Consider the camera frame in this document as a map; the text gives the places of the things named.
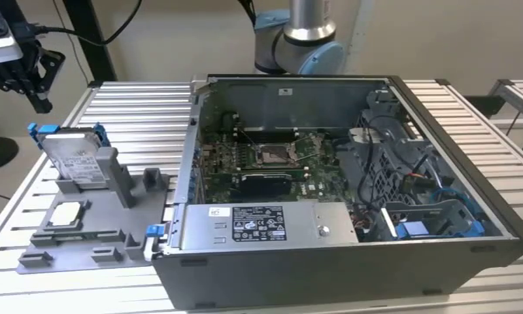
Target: open computer chassis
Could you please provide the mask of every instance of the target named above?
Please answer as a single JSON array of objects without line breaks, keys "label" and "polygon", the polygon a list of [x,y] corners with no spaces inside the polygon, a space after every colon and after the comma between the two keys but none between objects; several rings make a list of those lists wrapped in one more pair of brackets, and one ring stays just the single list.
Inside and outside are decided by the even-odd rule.
[{"label": "open computer chassis", "polygon": [[523,222],[393,76],[212,75],[168,239],[178,309],[447,294],[523,254]]}]

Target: circuit board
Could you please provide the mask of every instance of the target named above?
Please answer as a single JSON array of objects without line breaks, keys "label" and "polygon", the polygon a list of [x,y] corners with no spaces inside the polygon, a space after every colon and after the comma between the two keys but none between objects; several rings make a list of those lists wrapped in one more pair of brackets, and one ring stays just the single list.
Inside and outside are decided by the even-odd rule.
[{"label": "circuit board", "polygon": [[297,132],[282,138],[255,132],[210,133],[201,162],[206,203],[353,202],[333,139],[325,133]]}]

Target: sticker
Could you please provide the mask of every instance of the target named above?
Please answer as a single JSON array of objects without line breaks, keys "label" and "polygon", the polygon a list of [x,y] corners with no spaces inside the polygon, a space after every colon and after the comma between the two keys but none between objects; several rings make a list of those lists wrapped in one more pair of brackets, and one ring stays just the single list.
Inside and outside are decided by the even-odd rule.
[{"label": "sticker", "polygon": [[230,216],[230,207],[209,207],[209,216],[210,217],[229,217]]},{"label": "sticker", "polygon": [[279,96],[291,96],[293,89],[291,88],[279,88]]},{"label": "sticker", "polygon": [[62,169],[76,184],[105,182],[105,176],[93,156],[64,157]]},{"label": "sticker", "polygon": [[233,207],[233,240],[285,241],[282,206]]}]

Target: aluminum extrusion table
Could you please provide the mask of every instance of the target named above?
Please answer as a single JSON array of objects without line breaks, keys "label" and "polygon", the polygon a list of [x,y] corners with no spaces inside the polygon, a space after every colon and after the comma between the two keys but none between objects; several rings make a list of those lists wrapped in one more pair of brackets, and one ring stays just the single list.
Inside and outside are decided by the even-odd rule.
[{"label": "aluminum extrusion table", "polygon": [[[523,218],[523,152],[450,85],[406,81],[461,149]],[[132,172],[158,167],[173,191],[190,103],[188,83],[106,82],[89,88],[65,126],[104,123]],[[57,170],[37,161],[0,214],[0,313],[172,312],[153,267],[18,275],[17,258],[44,218]],[[170,218],[169,192],[165,218]],[[523,311],[523,257],[481,272],[450,296],[242,309],[230,313],[517,313]]]}]

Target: power supply label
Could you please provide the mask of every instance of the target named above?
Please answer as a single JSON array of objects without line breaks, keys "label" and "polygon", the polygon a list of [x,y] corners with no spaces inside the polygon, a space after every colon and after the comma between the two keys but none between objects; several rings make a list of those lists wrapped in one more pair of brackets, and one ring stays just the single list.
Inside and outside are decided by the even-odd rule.
[{"label": "power supply label", "polygon": [[233,240],[286,241],[282,206],[233,207]]}]

